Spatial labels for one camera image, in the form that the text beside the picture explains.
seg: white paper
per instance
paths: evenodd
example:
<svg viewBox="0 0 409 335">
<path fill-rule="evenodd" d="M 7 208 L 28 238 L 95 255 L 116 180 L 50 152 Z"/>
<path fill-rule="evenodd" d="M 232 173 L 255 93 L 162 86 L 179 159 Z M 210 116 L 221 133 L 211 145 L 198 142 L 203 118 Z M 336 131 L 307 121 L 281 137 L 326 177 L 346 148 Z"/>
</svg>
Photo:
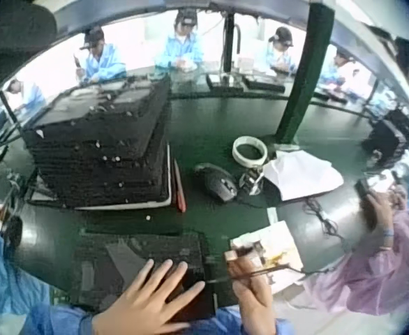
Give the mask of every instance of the white paper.
<svg viewBox="0 0 409 335">
<path fill-rule="evenodd" d="M 280 190 L 283 201 L 332 191 L 344 182 L 329 161 L 303 150 L 276 153 L 277 159 L 268 162 L 263 172 Z"/>
<path fill-rule="evenodd" d="M 235 248 L 241 248 L 242 246 L 251 246 L 257 241 L 260 241 L 265 249 L 265 258 L 273 258 L 285 253 L 281 258 L 280 264 L 288 263 L 293 269 L 302 269 L 303 265 L 299 251 L 285 221 L 279 221 L 261 230 L 243 234 L 233 239 L 231 244 Z M 253 260 L 253 262 L 257 267 L 262 266 L 259 258 Z M 278 270 L 268 274 L 273 294 L 282 291 L 304 276 L 304 274 L 289 269 Z"/>
</svg>

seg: green pillar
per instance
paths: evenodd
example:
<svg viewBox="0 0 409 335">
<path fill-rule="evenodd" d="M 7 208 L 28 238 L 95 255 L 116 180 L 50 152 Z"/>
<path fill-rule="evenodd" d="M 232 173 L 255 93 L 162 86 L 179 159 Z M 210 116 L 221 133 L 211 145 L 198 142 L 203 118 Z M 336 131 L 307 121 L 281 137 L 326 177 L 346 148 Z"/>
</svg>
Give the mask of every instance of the green pillar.
<svg viewBox="0 0 409 335">
<path fill-rule="evenodd" d="M 307 34 L 297 69 L 295 83 L 288 99 L 282 120 L 276 131 L 279 143 L 291 143 L 304 118 L 330 44 L 335 12 L 321 3 L 311 3 Z"/>
</svg>

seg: computer mouse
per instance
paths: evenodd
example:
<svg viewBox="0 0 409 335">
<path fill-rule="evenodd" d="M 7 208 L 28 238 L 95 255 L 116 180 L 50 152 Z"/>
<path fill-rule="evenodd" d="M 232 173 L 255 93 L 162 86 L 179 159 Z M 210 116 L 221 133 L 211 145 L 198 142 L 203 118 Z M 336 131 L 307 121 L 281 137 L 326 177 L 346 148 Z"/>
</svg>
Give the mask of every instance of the computer mouse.
<svg viewBox="0 0 409 335">
<path fill-rule="evenodd" d="M 202 179 L 206 192 L 213 198 L 226 203 L 237 196 L 234 177 L 226 170 L 210 163 L 199 164 L 194 170 Z"/>
</svg>

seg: black component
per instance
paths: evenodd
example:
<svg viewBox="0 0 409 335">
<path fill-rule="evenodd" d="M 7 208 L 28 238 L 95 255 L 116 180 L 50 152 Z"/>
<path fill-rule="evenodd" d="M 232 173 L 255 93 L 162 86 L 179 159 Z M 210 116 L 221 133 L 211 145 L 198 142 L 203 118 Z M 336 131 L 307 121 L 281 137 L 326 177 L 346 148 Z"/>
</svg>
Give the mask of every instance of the black component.
<svg viewBox="0 0 409 335">
<path fill-rule="evenodd" d="M 231 75 L 206 75 L 206 83 L 211 91 L 243 92 L 244 88 Z"/>
<path fill-rule="evenodd" d="M 225 27 L 223 28 L 224 44 L 223 44 L 223 71 L 231 72 L 232 68 L 232 42 L 234 38 L 234 13 L 228 13 L 225 18 Z"/>
<path fill-rule="evenodd" d="M 325 92 L 319 90 L 313 92 L 313 97 L 322 101 L 328 101 L 330 99 L 330 97 Z"/>
<path fill-rule="evenodd" d="M 329 96 L 330 100 L 333 100 L 335 103 L 342 103 L 345 105 L 348 102 L 347 99 L 344 98 L 344 93 L 327 91 L 327 95 Z"/>
<path fill-rule="evenodd" d="M 169 95 L 169 77 L 111 80 L 64 92 L 30 121 L 24 141 L 57 204 L 166 200 Z"/>
<path fill-rule="evenodd" d="M 225 203 L 237 196 L 234 177 L 228 171 L 209 163 L 195 166 L 194 171 L 201 178 L 206 192 L 213 198 Z"/>
<path fill-rule="evenodd" d="M 389 111 L 386 116 L 386 120 L 392 122 L 397 129 L 401 131 L 401 133 L 405 136 L 406 141 L 408 142 L 409 146 L 409 117 L 401 108 L 396 108 L 395 110 Z"/>
<path fill-rule="evenodd" d="M 374 126 L 369 137 L 362 142 L 362 146 L 370 154 L 374 150 L 381 152 L 382 156 L 377 164 L 385 168 L 392 166 L 402 157 L 408 142 L 391 121 L 381 120 Z"/>
<path fill-rule="evenodd" d="M 260 75 L 244 75 L 243 81 L 249 89 L 261 89 L 265 91 L 285 92 L 285 86 L 278 80 Z"/>
<path fill-rule="evenodd" d="M 110 244 L 124 244 L 129 252 L 119 256 L 121 264 L 113 262 L 107 250 Z M 136 277 L 144 263 L 149 259 L 155 262 L 154 268 L 161 265 L 166 259 L 171 259 L 175 265 L 181 261 L 188 263 L 188 271 L 180 285 L 170 295 L 167 301 L 174 299 L 178 294 L 189 289 L 198 281 L 210 279 L 205 257 L 209 255 L 206 239 L 198 233 L 186 233 L 181 235 L 157 235 L 157 234 L 93 234 L 86 233 L 74 252 L 73 260 L 73 284 L 70 289 L 70 300 L 76 304 L 93 307 L 96 311 L 104 311 Z M 126 278 L 123 278 L 118 269 L 125 266 Z M 91 285 L 85 287 L 82 278 L 88 273 L 92 274 L 88 282 Z M 214 288 L 207 285 L 204 290 L 172 321 L 192 321 L 211 318 L 215 314 Z"/>
<path fill-rule="evenodd" d="M 277 68 L 275 66 L 271 66 L 270 68 L 274 72 L 276 72 L 276 74 L 278 74 L 278 75 L 284 75 L 284 76 L 287 76 L 287 77 L 296 77 L 296 73 L 294 73 L 294 72 L 286 71 L 286 70 L 283 70 L 281 68 Z"/>
</svg>

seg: red pen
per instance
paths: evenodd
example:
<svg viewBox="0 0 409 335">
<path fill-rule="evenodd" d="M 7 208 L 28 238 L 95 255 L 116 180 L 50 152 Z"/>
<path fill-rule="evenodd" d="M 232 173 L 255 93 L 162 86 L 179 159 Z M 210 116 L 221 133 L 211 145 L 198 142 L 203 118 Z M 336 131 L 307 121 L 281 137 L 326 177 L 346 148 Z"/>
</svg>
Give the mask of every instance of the red pen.
<svg viewBox="0 0 409 335">
<path fill-rule="evenodd" d="M 174 160 L 175 181 L 177 184 L 177 207 L 181 213 L 186 211 L 186 199 L 184 198 L 183 185 L 179 175 L 179 167 L 177 161 Z"/>
</svg>

